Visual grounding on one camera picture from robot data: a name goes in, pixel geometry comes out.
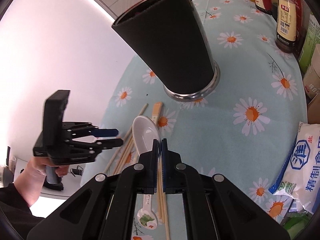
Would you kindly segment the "left forearm black sleeve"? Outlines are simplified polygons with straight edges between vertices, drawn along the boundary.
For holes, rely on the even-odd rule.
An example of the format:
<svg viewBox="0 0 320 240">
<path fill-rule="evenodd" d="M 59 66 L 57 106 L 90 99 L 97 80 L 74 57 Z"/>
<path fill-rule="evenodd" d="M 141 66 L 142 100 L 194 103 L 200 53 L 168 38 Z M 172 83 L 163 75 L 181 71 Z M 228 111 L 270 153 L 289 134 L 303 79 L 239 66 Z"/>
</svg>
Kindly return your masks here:
<svg viewBox="0 0 320 240">
<path fill-rule="evenodd" d="M 27 202 L 13 183 L 1 187 L 0 202 L 7 219 L 23 239 L 27 239 L 30 230 L 44 220 L 43 217 L 36 217 L 31 213 Z"/>
</svg>

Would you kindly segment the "person's left hand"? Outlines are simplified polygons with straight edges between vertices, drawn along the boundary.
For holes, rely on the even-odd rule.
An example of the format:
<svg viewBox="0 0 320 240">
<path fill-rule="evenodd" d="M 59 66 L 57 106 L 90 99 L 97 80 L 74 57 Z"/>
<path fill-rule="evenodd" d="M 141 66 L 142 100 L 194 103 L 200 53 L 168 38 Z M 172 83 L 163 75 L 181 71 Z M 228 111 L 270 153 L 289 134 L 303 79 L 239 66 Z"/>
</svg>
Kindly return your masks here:
<svg viewBox="0 0 320 240">
<path fill-rule="evenodd" d="M 32 157 L 24 171 L 14 181 L 16 190 L 31 207 L 38 200 L 46 178 L 46 167 L 56 167 L 55 173 L 63 177 L 68 173 L 69 165 L 56 166 L 47 157 Z"/>
</svg>

